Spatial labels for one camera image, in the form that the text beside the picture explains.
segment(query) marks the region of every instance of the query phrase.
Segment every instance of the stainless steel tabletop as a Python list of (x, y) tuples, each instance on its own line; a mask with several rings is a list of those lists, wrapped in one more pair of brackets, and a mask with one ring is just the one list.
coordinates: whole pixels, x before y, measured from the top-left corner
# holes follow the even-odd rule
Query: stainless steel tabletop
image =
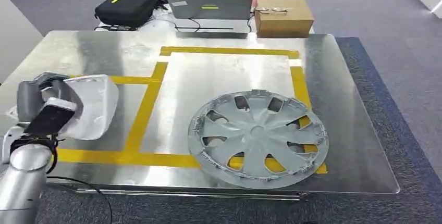
[[(164, 52), (164, 46), (209, 48)], [(279, 52), (224, 54), (222, 48)], [(289, 58), (281, 50), (298, 51), (300, 59)], [(302, 96), (298, 94), (302, 88), (297, 90), (297, 84), (302, 87), (302, 83), (296, 83), (299, 77), (293, 77), (293, 67), (303, 70), (313, 111), (329, 135), (326, 170), (278, 190), (243, 189), (205, 175), (187, 148), (193, 114), (209, 100), (235, 91), (264, 89)], [(102, 138), (60, 143), (55, 176), (114, 190), (167, 194), (290, 197), (297, 192), (399, 192), (332, 35), (258, 39), (250, 33), (243, 39), (229, 39), (174, 32), (55, 31), (0, 86), (0, 112), (15, 105), (20, 81), (45, 71), (108, 74), (114, 76), (120, 92), (113, 122)], [(14, 121), (3, 114), (0, 123), (4, 134)]]

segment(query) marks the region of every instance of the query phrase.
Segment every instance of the hubcap center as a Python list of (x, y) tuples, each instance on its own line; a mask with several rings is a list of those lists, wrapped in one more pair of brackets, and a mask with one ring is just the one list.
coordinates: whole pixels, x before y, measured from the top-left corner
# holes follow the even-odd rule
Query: hubcap center
[(264, 133), (264, 128), (261, 126), (255, 126), (250, 130), (250, 134), (255, 138), (262, 136), (263, 133)]

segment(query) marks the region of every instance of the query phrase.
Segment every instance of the black bag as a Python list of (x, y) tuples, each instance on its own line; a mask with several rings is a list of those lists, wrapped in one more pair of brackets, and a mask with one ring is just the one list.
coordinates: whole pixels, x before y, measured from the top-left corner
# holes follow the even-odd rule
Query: black bag
[(108, 25), (138, 28), (145, 24), (158, 0), (106, 0), (95, 8), (95, 17)]

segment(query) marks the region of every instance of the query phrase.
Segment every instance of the eyeglasses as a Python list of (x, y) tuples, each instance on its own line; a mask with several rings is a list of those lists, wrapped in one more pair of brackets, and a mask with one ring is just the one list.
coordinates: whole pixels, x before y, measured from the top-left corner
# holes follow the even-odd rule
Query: eyeglasses
[(274, 8), (256, 8), (255, 11), (258, 11), (261, 14), (265, 15), (281, 15), (284, 16), (288, 12), (288, 8), (282, 7), (274, 7)]

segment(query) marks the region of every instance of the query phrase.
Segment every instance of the brown box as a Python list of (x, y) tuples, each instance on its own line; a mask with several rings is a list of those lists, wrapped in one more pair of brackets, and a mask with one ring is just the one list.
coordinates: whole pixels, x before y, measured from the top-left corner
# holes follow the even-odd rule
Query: brown box
[[(305, 0), (258, 0), (255, 11), (259, 38), (306, 38), (313, 24), (313, 16)], [(273, 8), (285, 8), (284, 12)]]

